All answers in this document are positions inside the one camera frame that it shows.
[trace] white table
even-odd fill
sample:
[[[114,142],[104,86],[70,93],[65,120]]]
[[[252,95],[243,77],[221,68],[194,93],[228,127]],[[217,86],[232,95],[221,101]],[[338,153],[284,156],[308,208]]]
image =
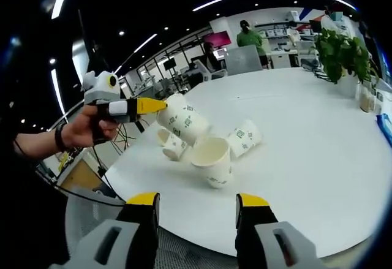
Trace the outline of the white table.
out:
[[[370,236],[387,205],[392,150],[358,102],[301,68],[263,70],[204,82],[186,95],[227,135],[244,118],[263,132],[263,145],[233,163],[235,181],[211,189],[189,165],[170,162],[154,123],[107,172],[125,199],[160,192],[160,225],[213,251],[236,255],[236,194],[269,201],[317,248],[318,257]]]

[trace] paper cup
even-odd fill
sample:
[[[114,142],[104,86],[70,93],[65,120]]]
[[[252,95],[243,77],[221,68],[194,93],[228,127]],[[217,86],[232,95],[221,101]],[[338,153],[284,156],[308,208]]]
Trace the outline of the paper cup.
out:
[[[191,163],[202,169],[202,176],[213,188],[223,188],[233,178],[230,146],[224,138],[209,137],[198,142]]]
[[[262,135],[251,120],[245,120],[227,137],[234,157],[240,157],[262,141]]]
[[[186,149],[186,146],[186,142],[182,141],[177,136],[171,133],[162,151],[164,152],[165,156],[167,156],[172,161],[179,161],[181,155]]]
[[[158,143],[160,146],[164,146],[166,144],[167,139],[170,136],[170,131],[161,128],[158,130],[157,132],[157,136],[158,136]]]
[[[166,103],[168,107],[159,111],[157,122],[188,145],[193,146],[198,137],[208,132],[210,123],[195,111],[182,94],[170,96]]]

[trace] ceiling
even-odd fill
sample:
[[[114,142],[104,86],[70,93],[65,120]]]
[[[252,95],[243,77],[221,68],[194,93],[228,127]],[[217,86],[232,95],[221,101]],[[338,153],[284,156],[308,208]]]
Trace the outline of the ceiling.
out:
[[[72,63],[72,43],[83,37],[78,11],[87,48],[91,50],[93,43],[98,44],[109,70],[116,70],[140,44],[157,33],[118,72],[122,75],[129,66],[139,66],[165,45],[204,28],[217,13],[229,16],[253,9],[291,7],[294,1],[300,7],[323,9],[331,3],[330,0],[226,0],[192,11],[209,1],[212,0],[65,0],[60,16],[51,20],[51,11],[45,7],[48,9],[53,0],[2,0],[10,2],[2,12],[9,19],[0,38],[3,74],[9,84],[3,91],[6,100],[15,102],[17,119],[26,120],[22,130],[46,129],[61,116],[51,70],[56,69],[65,111],[83,98],[80,87],[75,87],[79,81]],[[123,36],[119,36],[120,31],[124,31]],[[11,37],[17,37],[18,45],[10,44]],[[56,58],[54,65],[49,63],[50,58]]]

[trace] yellow plastic part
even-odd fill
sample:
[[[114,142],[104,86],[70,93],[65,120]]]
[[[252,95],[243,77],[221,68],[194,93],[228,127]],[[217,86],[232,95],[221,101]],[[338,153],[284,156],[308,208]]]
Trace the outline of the yellow plastic part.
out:
[[[167,108],[167,104],[162,100],[150,99],[149,97],[137,99],[137,113],[140,115],[155,113],[165,108]]]
[[[144,194],[135,195],[127,201],[127,204],[152,206],[156,194],[157,192],[146,192]]]
[[[269,203],[265,199],[256,195],[240,193],[239,196],[241,197],[243,206],[269,206]]]

